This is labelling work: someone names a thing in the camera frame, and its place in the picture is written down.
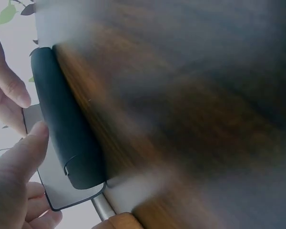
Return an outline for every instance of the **black cover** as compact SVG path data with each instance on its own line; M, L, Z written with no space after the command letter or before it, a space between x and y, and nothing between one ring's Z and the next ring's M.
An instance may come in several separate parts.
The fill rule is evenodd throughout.
M44 120L65 174L76 189L105 182L100 145L50 48L32 53L31 66Z

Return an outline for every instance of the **fingernail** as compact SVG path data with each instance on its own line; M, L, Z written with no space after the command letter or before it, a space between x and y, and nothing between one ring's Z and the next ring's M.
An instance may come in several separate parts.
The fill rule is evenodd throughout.
M28 108L31 105L31 98L27 92L19 95L17 97L17 101L19 102L20 106L23 108Z
M34 136L47 136L48 134L49 129L44 122L37 122L29 133L29 135Z

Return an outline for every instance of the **blurred wooden object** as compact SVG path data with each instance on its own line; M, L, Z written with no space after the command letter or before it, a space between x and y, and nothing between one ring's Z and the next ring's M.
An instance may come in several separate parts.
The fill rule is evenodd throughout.
M286 229L286 0L36 9L102 143L115 212L146 229Z
M93 229L143 229L130 213L121 213L96 225Z

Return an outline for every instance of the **silver plate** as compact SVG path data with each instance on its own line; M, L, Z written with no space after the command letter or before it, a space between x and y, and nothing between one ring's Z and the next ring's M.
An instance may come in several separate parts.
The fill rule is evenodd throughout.
M24 109L23 115L28 132L36 122L43 120L39 104ZM63 172L51 139L49 140L46 157L39 167L38 173L46 190L49 204L54 211L90 200L102 193L105 188L104 183L86 190L75 189Z

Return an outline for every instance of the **wooden handle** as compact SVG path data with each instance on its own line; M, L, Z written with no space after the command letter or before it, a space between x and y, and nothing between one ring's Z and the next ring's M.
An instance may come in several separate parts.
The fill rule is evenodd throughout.
M137 219L128 212L112 216L92 229L143 229Z

